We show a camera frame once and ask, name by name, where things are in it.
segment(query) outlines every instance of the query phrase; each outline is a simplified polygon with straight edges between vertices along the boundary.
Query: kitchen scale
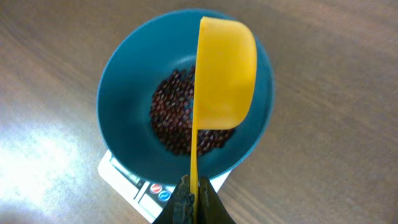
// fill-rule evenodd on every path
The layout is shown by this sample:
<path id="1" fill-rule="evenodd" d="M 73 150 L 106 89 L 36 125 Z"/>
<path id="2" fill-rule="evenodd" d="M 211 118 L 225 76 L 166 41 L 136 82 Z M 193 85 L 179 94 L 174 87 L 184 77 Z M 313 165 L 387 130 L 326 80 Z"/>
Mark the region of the kitchen scale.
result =
<path id="1" fill-rule="evenodd" d="M 210 180 L 216 192 L 230 172 Z M 159 216 L 174 191 L 174 187 L 151 183 L 136 177 L 125 169 L 109 150 L 99 163 L 98 173 L 150 223 Z"/>

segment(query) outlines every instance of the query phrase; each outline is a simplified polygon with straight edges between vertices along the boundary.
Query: yellow measuring scoop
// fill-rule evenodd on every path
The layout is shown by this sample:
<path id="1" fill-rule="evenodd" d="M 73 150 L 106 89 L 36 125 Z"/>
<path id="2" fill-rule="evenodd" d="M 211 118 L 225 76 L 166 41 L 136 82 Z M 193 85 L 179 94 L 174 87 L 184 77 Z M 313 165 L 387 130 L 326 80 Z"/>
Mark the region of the yellow measuring scoop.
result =
<path id="1" fill-rule="evenodd" d="M 237 21 L 203 17 L 200 21 L 193 98 L 190 191 L 198 208 L 197 135 L 200 129 L 231 129 L 246 117 L 256 81 L 253 34 Z"/>

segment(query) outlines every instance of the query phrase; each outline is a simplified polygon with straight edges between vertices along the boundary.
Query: teal bowl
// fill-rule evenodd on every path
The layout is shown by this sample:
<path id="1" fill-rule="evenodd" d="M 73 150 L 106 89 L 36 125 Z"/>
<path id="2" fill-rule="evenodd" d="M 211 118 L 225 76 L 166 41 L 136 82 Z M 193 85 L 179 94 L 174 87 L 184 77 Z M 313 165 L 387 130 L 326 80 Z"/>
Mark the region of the teal bowl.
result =
<path id="1" fill-rule="evenodd" d="M 204 9 L 174 11 L 138 27 L 114 51 L 97 95 L 99 127 L 116 159 L 138 177 L 175 185 L 190 172 L 190 158 L 166 151 L 150 126 L 157 85 L 174 69 L 195 64 L 203 16 L 233 19 Z M 274 81 L 268 56 L 257 44 L 257 77 L 248 115 L 221 149 L 198 159 L 198 175 L 210 179 L 233 169 L 253 151 L 271 116 Z"/>

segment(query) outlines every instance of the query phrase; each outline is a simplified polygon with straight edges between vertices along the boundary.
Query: wood grain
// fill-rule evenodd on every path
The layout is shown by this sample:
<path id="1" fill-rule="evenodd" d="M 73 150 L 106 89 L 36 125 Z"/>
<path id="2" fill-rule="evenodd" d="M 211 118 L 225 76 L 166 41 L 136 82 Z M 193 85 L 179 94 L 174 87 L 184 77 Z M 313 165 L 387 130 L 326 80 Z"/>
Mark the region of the wood grain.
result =
<path id="1" fill-rule="evenodd" d="M 137 26 L 204 7 L 275 71 L 270 126 L 219 192 L 237 223 L 398 223 L 398 2 L 0 2 L 0 223 L 147 223 L 97 174 L 101 72 Z"/>

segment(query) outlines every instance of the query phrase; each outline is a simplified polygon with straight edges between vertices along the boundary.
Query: scoop handle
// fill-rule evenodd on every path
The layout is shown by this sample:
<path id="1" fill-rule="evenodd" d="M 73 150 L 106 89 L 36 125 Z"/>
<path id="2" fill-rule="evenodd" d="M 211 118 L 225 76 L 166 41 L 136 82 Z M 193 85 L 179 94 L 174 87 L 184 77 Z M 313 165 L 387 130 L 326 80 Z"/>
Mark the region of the scoop handle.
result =
<path id="1" fill-rule="evenodd" d="M 195 105 L 193 107 L 193 119 L 192 119 L 192 141 L 191 141 L 191 174 L 190 174 L 190 191 L 195 196 L 193 203 L 193 222 L 197 223 L 198 214 L 198 158 L 197 158 L 197 119 L 195 116 Z"/>

